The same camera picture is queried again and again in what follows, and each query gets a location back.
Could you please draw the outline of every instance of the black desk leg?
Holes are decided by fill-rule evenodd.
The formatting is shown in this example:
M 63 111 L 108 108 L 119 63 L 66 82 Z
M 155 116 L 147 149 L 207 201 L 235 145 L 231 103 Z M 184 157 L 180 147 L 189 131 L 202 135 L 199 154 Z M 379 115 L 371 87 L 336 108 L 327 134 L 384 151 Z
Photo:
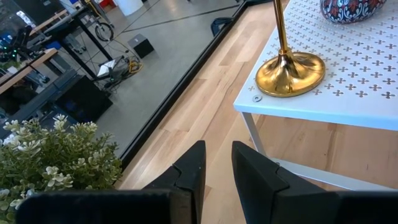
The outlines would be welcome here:
M 102 54 L 105 55 L 105 57 L 109 60 L 112 61 L 113 58 L 107 53 L 107 51 L 104 49 L 104 47 L 98 42 L 98 40 L 95 38 L 95 36 L 87 29 L 87 27 L 83 24 L 83 22 L 80 19 L 74 19 L 75 21 L 82 29 L 83 31 L 87 34 L 87 36 L 91 39 L 91 41 L 94 42 L 94 44 L 97 46 L 97 48 L 102 52 Z
M 67 43 L 65 43 L 64 40 L 59 41 L 60 45 L 72 56 L 73 59 L 84 69 L 86 70 L 87 74 L 91 76 L 92 78 L 96 78 L 97 76 L 95 73 L 86 65 L 84 61 L 80 59 L 79 56 L 69 47 Z

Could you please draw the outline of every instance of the bicycle wheel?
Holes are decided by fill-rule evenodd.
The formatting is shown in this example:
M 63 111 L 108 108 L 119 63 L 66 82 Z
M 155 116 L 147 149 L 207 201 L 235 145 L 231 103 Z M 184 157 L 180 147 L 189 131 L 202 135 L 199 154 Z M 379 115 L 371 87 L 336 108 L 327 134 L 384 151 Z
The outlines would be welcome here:
M 102 40 L 104 42 L 109 42 L 113 40 L 113 29 L 112 27 L 104 22 L 99 22 L 97 25 L 95 25 L 95 34 L 99 38 L 99 40 Z

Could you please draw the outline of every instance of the concrete floor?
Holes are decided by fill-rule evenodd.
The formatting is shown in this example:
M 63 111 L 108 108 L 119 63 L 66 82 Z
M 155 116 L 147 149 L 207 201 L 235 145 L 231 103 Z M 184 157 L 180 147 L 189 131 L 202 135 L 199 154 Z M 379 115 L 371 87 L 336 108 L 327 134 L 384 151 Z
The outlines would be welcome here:
M 211 42 L 213 35 L 210 24 L 213 20 L 232 16 L 237 8 L 224 8 L 235 5 L 235 0 L 148 0 L 128 17 L 124 17 L 118 8 L 108 12 L 109 19 L 115 25 L 116 40 L 130 48 L 127 42 L 135 35 L 142 34 L 155 48 L 155 52 L 142 59 L 144 68 L 120 84 L 117 92 L 111 96 L 114 105 L 97 121 L 98 134 L 114 134 L 113 140 L 119 144 L 117 155 L 124 152 L 167 94 Z M 92 58 L 92 62 L 87 65 L 98 71 L 98 64 L 104 62 L 105 57 L 85 34 L 76 39 L 88 49 L 81 58 L 84 61 Z M 101 44 L 112 57 L 120 56 L 125 51 L 115 41 Z M 78 69 L 80 74 L 85 73 L 63 50 L 60 55 Z

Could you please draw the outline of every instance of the brass lamp stand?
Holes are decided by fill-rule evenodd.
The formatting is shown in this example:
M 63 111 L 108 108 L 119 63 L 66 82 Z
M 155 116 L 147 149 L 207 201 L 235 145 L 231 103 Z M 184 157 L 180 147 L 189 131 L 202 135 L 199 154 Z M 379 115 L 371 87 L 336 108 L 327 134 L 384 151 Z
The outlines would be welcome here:
M 270 96 L 290 97 L 315 88 L 325 76 L 325 63 L 310 53 L 292 52 L 286 41 L 284 14 L 280 0 L 274 0 L 280 50 L 258 70 L 256 83 Z

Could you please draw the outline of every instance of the black speaker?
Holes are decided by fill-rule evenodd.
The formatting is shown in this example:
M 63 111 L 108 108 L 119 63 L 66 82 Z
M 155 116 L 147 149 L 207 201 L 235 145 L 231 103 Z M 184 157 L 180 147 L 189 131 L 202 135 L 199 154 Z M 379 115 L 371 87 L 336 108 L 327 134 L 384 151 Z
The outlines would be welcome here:
M 140 58 L 154 51 L 154 47 L 150 44 L 149 40 L 141 34 L 136 35 L 133 39 L 129 40 L 128 43 Z

